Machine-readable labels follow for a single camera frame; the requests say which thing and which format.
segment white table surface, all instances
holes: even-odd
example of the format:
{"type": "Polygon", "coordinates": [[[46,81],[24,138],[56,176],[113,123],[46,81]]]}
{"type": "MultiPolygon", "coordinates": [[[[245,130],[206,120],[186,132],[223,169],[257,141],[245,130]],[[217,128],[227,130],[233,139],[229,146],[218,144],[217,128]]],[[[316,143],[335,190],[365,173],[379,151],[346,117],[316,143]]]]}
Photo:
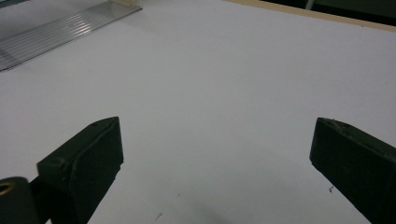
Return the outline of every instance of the white table surface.
{"type": "Polygon", "coordinates": [[[317,117],[396,146],[395,33],[220,0],[143,7],[0,74],[0,178],[32,180],[119,116],[125,162],[92,224],[369,223],[308,156],[317,117]]]}

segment screw hole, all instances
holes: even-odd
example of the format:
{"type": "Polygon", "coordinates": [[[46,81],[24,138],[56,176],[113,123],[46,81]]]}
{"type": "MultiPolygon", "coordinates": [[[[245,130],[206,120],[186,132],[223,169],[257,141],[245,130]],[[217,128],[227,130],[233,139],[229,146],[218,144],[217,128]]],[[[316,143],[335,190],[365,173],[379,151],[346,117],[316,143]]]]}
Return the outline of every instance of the screw hole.
{"type": "Polygon", "coordinates": [[[9,193],[14,188],[15,188],[15,183],[12,182],[0,183],[0,196],[9,193]]]}

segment white surface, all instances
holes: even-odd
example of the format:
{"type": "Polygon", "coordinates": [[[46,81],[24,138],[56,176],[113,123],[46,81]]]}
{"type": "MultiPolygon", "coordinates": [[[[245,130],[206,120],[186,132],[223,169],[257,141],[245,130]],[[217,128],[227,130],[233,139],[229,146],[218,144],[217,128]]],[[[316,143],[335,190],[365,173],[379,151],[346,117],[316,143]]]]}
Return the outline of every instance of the white surface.
{"type": "Polygon", "coordinates": [[[32,180],[64,141],[120,116],[125,163],[90,223],[368,223],[308,155],[317,117],[396,146],[395,52],[386,31],[145,1],[0,74],[0,178],[32,180]]]}

